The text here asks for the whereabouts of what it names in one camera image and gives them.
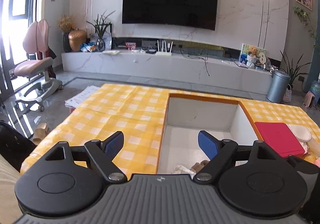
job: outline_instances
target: white marble tv console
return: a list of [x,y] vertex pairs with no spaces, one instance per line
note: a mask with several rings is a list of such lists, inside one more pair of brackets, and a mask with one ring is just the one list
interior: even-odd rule
[[181,54],[156,56],[122,50],[117,55],[70,52],[62,54],[63,69],[74,72],[109,73],[205,84],[266,95],[271,74],[240,68],[234,62],[209,58],[188,59]]

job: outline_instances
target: blue wall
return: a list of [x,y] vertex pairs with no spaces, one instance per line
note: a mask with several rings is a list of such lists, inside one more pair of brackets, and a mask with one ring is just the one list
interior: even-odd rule
[[[317,32],[318,32],[318,41],[320,41],[320,0],[318,1],[318,23],[317,23]],[[315,48],[312,56],[312,64],[310,66],[310,71],[306,83],[304,85],[304,91],[307,92],[310,89],[311,83],[318,79],[320,73],[320,49]]]

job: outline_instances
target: round black disc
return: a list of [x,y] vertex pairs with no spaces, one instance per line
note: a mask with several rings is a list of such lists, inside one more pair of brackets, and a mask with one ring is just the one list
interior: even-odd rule
[[222,197],[241,212],[278,217],[299,209],[307,194],[303,178],[276,160],[234,167],[219,180]]
[[17,181],[19,204],[31,214],[68,216],[91,206],[101,195],[103,183],[92,170],[73,165],[34,168]]

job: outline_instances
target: chair wheel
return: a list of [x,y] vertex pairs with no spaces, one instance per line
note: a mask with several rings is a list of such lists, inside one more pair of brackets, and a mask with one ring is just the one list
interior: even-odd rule
[[43,105],[40,105],[39,108],[38,108],[38,110],[39,110],[40,112],[44,112],[44,106],[43,106]]

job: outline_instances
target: chair seat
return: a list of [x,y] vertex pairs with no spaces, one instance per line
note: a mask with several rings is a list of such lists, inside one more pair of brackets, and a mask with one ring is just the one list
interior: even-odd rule
[[45,71],[53,63],[51,57],[46,57],[42,60],[28,60],[19,64],[15,70],[15,76],[22,77],[32,77],[38,74],[39,72]]

